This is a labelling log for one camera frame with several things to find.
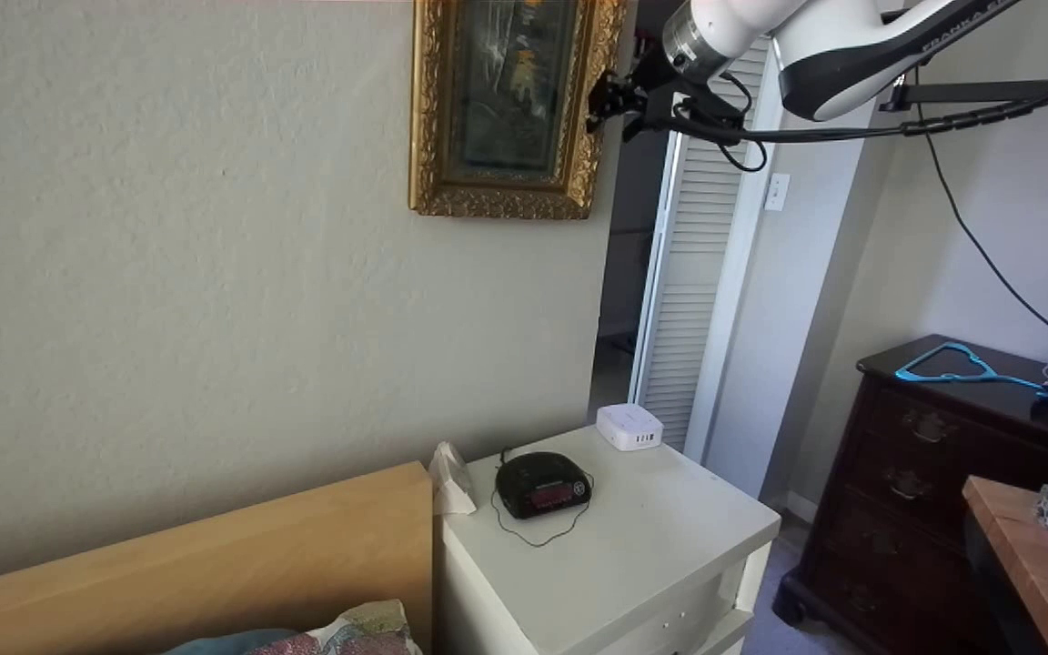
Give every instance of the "dark wooden dresser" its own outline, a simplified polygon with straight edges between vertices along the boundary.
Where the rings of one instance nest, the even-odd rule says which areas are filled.
[[[832,623],[866,651],[1004,651],[986,590],[963,558],[969,473],[1048,485],[1048,404],[1016,381],[898,381],[943,333],[860,361],[862,385],[799,562],[775,615]],[[972,345],[997,373],[1041,379],[1037,361]],[[958,348],[920,373],[974,365]]]

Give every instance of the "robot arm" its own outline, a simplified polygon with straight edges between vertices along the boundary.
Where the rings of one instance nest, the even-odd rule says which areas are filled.
[[[595,127],[610,114],[644,109],[657,88],[707,88],[756,36],[783,55],[783,104],[829,120],[885,91],[910,66],[961,38],[1016,0],[920,0],[885,24],[872,0],[685,0],[636,68],[605,77],[589,109]]]

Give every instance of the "picture frame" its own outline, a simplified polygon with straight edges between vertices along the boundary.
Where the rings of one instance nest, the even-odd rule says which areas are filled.
[[[416,0],[412,212],[585,219],[627,0]]]

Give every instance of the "bed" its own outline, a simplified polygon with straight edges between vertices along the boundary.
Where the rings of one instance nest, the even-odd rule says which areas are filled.
[[[162,651],[311,629],[400,600],[434,645],[434,492],[419,462],[0,575],[0,651]]]

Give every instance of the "white door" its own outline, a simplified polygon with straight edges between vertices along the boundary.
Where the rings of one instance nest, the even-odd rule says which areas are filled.
[[[748,127],[783,125],[778,77],[769,45],[744,49],[726,74],[753,91]],[[731,148],[756,163],[771,144]],[[669,134],[656,243],[634,348],[629,400],[664,425],[664,445],[701,462],[721,372],[744,283],[753,234],[771,166],[744,173],[713,140]]]

